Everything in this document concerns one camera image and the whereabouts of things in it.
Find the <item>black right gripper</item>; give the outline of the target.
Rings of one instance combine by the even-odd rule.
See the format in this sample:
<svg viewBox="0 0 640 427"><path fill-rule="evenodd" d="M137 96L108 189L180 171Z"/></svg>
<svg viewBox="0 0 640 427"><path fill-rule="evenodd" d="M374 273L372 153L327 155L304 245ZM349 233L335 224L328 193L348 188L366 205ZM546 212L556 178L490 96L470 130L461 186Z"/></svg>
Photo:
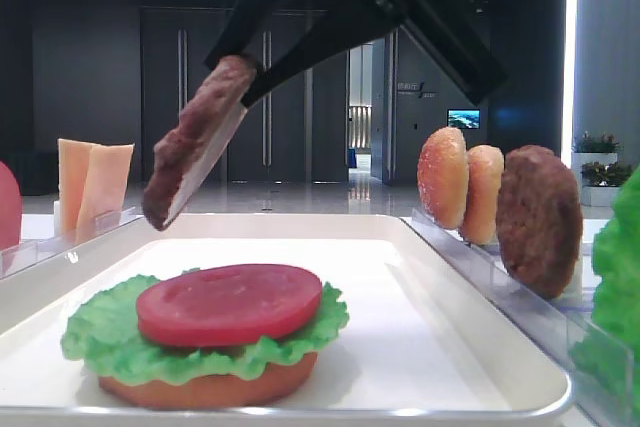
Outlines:
<svg viewBox="0 0 640 427"><path fill-rule="evenodd" d="M241 53L271 13L287 0L237 0L205 65ZM337 0L242 99L251 106L290 78L397 28L428 54L466 98L478 104L506 74L451 0Z"/></svg>

